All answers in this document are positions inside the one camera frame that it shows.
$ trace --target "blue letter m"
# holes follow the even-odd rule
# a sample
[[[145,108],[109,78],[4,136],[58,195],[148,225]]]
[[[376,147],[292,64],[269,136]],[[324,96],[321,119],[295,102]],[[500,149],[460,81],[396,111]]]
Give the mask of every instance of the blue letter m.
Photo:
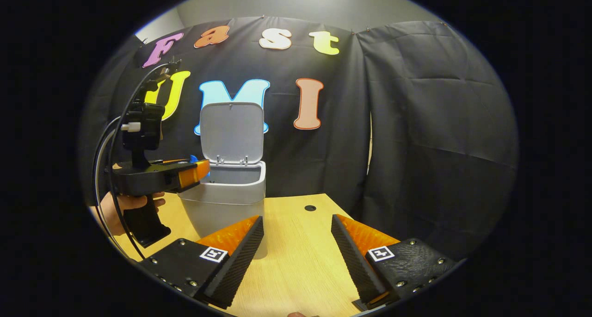
[[[256,103],[263,108],[263,99],[265,90],[269,88],[269,81],[253,79],[248,80],[236,93],[234,99],[230,98],[228,90],[222,81],[208,81],[199,85],[199,90],[203,92],[203,101],[201,102],[201,109],[210,103],[228,103],[228,102],[251,102]],[[263,133],[268,130],[267,124],[263,124]],[[201,135],[199,124],[195,126],[195,134]]]

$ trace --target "wooden table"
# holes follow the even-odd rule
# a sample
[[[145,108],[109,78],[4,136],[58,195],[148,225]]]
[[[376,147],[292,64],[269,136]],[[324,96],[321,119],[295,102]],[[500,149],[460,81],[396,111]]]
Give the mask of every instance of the wooden table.
[[[167,193],[165,199],[158,214],[172,232],[147,249],[139,247],[146,257],[178,238],[199,239],[179,197]],[[307,211],[306,205],[317,209]],[[251,262],[225,311],[239,317],[286,317],[295,311],[308,317],[359,313],[352,304],[358,292],[330,231],[332,214],[349,215],[326,194],[266,198],[264,207],[268,254]],[[116,240],[129,257],[140,260],[126,235]]]

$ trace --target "white connector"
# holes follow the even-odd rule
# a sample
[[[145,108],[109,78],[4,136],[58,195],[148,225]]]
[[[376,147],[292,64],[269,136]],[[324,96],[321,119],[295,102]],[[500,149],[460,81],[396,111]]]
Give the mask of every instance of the white connector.
[[[140,129],[141,129],[141,125],[140,125],[139,121],[129,123],[129,124],[123,124],[121,126],[121,130],[127,131],[127,132],[139,132]]]

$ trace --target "white trash can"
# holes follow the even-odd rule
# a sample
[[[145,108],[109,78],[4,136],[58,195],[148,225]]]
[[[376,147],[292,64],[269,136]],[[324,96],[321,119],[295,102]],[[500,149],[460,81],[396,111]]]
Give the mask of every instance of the white trash can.
[[[251,102],[212,103],[199,117],[201,148],[210,174],[179,193],[199,237],[264,215],[264,111]],[[254,259],[267,255],[266,235]]]

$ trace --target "trash can lid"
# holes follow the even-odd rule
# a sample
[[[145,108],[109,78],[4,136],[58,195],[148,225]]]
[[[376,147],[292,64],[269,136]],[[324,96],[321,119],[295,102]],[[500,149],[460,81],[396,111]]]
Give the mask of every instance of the trash can lid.
[[[263,108],[253,102],[207,104],[199,114],[201,149],[212,162],[257,163],[263,156]]]

